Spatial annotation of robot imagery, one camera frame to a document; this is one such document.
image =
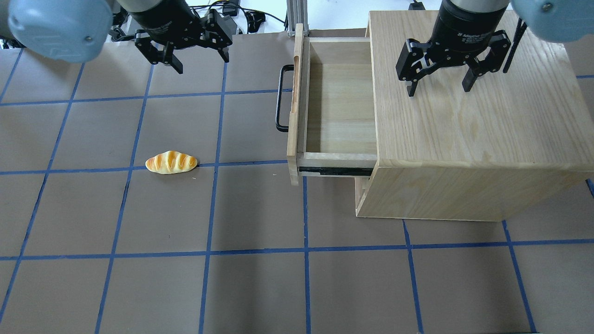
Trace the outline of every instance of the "wooden cabinet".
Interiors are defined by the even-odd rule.
[[[360,217],[495,221],[594,175],[594,122],[565,49],[530,31],[509,73],[465,93],[466,68],[440,69],[408,97],[396,61],[436,15],[373,11],[368,37],[296,36],[292,182],[355,177]],[[500,28],[516,21],[507,12]]]

